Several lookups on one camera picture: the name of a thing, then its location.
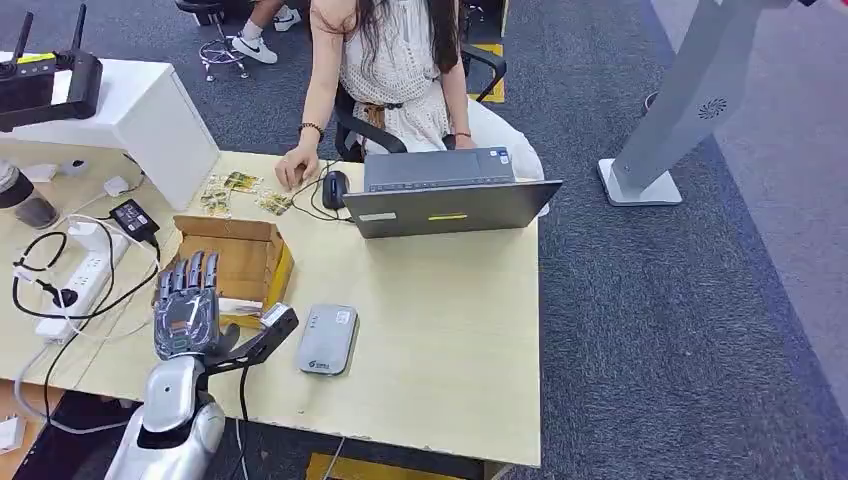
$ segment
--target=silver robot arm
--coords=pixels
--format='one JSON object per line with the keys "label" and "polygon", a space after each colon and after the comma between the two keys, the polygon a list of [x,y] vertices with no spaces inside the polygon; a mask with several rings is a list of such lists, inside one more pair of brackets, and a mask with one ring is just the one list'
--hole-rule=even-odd
{"label": "silver robot arm", "polygon": [[108,480],[203,478],[225,425],[223,410],[208,392],[209,377],[264,362],[298,325],[294,310],[277,303],[262,316],[260,333],[233,349],[238,326],[219,331],[218,256],[207,258],[205,277],[202,260],[203,252],[197,252],[160,277],[154,343],[163,361],[147,378],[144,405],[124,431]]}

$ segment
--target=gray router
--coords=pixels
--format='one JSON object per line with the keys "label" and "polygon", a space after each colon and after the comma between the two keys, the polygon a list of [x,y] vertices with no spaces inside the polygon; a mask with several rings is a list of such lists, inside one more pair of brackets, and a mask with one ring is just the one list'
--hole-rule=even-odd
{"label": "gray router", "polygon": [[297,349],[298,368],[307,373],[338,375],[347,367],[358,316],[343,305],[314,305]]}

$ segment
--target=laptop lid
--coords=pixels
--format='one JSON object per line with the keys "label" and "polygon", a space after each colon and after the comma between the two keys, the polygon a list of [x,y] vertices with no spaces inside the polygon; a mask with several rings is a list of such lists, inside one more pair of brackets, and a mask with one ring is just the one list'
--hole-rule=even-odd
{"label": "laptop lid", "polygon": [[562,186],[561,180],[344,196],[365,238],[524,228]]}

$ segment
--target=yellow sticker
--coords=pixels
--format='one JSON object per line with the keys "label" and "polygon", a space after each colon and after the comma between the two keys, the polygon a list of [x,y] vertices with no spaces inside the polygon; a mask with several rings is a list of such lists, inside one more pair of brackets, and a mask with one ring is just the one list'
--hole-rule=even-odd
{"label": "yellow sticker", "polygon": [[430,215],[427,220],[433,222],[436,220],[462,220],[464,218],[468,218],[468,215],[464,213],[451,213],[450,215]]}
{"label": "yellow sticker", "polygon": [[26,57],[21,57],[18,59],[18,63],[40,62],[42,60],[50,60],[52,58],[56,58],[56,55],[53,55],[52,53],[40,53],[38,55],[28,55]]}

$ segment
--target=glass jar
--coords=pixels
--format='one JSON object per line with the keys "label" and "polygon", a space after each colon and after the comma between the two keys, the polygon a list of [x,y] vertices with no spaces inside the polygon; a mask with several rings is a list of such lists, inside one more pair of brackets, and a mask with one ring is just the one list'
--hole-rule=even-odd
{"label": "glass jar", "polygon": [[0,208],[12,210],[18,220],[39,230],[59,220],[56,208],[18,167],[5,160],[0,160]]}

